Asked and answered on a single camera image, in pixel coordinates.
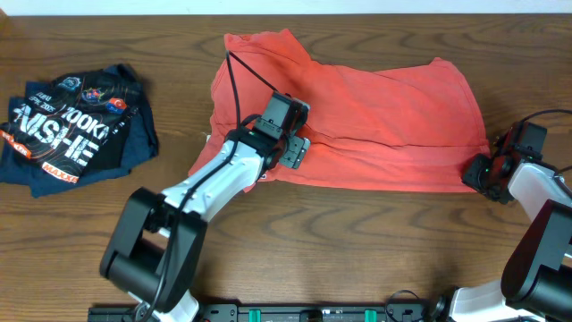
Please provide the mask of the orange red t-shirt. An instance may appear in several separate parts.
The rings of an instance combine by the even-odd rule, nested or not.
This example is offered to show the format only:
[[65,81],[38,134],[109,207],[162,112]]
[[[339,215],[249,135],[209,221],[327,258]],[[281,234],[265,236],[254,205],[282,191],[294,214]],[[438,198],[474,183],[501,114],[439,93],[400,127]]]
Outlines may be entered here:
[[484,121],[464,75],[449,61],[366,72],[320,64],[288,30],[224,38],[236,55],[211,85],[209,162],[238,117],[260,114],[274,89],[310,106],[298,169],[265,180],[350,190],[463,192],[463,168],[489,153]]

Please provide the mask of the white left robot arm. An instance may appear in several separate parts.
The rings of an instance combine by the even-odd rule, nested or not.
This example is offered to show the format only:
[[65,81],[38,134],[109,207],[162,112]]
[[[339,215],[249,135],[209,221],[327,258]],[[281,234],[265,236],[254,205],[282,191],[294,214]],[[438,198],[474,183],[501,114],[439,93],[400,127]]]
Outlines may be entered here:
[[100,274],[138,301],[129,321],[192,321],[198,301],[189,288],[209,221],[240,191],[255,184],[273,157],[299,168],[307,138],[271,140],[231,131],[218,154],[184,181],[155,194],[128,198],[100,263]]

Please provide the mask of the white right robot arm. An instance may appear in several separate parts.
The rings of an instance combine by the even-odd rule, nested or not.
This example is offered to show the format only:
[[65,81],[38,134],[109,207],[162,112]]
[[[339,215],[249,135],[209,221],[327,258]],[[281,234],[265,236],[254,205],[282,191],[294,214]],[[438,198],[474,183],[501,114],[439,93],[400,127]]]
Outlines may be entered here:
[[434,321],[569,321],[571,319],[571,190],[556,168],[520,164],[510,195],[531,219],[502,276],[462,287],[442,300]]

